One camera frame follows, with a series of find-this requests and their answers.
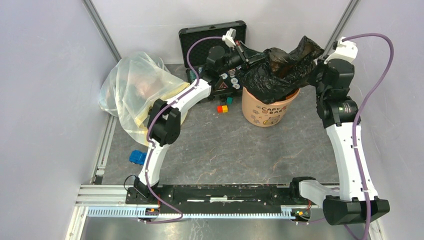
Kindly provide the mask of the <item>black plastic trash bag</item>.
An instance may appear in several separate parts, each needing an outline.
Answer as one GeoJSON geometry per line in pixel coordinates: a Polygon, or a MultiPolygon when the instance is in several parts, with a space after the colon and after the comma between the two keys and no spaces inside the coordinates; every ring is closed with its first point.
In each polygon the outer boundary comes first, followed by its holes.
{"type": "Polygon", "coordinates": [[[290,52],[271,47],[262,52],[249,49],[248,53],[253,56],[242,65],[239,80],[257,100],[273,104],[308,85],[309,76],[317,66],[316,59],[324,49],[303,36],[290,52]]]}

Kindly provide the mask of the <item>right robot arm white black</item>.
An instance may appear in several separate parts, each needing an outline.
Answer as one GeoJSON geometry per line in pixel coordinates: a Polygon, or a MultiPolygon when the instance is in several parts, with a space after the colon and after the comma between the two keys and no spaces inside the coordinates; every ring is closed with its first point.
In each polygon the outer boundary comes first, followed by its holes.
{"type": "Polygon", "coordinates": [[[314,177],[294,177],[289,199],[295,204],[310,200],[322,208],[328,224],[373,222],[391,207],[378,196],[370,178],[361,143],[357,103],[348,96],[355,67],[343,59],[319,60],[308,83],[315,87],[316,111],[330,139],[339,176],[339,190],[314,177]]]}

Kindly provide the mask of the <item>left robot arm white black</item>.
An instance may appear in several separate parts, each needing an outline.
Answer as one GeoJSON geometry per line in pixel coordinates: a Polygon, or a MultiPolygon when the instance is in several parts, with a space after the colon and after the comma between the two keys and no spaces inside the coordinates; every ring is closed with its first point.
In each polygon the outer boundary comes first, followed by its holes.
{"type": "Polygon", "coordinates": [[[167,100],[154,102],[148,120],[146,159],[133,184],[140,200],[145,204],[156,200],[155,187],[159,183],[162,163],[168,148],[180,135],[182,115],[211,94],[214,87],[212,79],[237,67],[249,70],[266,59],[264,52],[250,49],[241,41],[233,44],[229,52],[222,46],[213,46],[208,51],[202,72],[195,74],[196,80],[188,88],[167,100]]]}

